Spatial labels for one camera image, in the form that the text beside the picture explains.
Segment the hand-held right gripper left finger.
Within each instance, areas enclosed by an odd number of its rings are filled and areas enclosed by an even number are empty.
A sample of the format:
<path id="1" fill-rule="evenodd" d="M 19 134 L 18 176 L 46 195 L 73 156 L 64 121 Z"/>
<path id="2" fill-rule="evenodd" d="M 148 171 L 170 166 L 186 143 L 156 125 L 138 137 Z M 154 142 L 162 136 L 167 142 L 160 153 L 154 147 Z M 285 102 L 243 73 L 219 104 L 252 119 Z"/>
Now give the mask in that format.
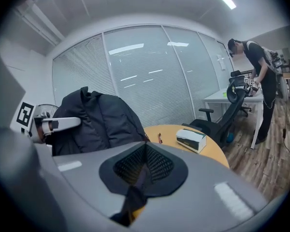
<path id="1" fill-rule="evenodd" d="M 102 163 L 143 142 L 107 150 L 52 157 L 45 145 L 36 144 L 40 177 L 47 184 L 45 192 L 52 207 L 52 229 L 123 229 L 110 218 L 120 212 L 125 196 L 112 193 L 99 175 Z"/>

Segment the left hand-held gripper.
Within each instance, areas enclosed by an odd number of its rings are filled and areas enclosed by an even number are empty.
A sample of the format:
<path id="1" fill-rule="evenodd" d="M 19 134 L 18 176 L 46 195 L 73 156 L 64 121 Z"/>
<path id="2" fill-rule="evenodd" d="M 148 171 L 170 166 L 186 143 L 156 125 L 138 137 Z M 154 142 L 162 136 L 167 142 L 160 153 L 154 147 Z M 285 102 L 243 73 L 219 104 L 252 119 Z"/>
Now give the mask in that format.
<path id="1" fill-rule="evenodd" d="M 51 118 L 48 112 L 38 113 L 38 111 L 37 105 L 23 101 L 16 117 L 21 133 L 34 143 L 44 144 L 52 132 L 71 129 L 81 124 L 78 117 Z"/>

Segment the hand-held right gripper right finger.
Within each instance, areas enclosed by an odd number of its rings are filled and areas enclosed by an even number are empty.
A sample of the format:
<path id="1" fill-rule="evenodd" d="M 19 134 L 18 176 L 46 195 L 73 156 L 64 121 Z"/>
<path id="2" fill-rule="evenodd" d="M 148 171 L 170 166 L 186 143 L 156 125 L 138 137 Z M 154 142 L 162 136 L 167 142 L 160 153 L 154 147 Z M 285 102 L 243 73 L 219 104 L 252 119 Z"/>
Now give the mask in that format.
<path id="1" fill-rule="evenodd" d="M 136 232 L 241 231 L 268 201 L 249 182 L 214 159 L 167 145 L 162 149 L 188 167 L 184 184 L 172 195 L 150 198 L 133 222 Z"/>

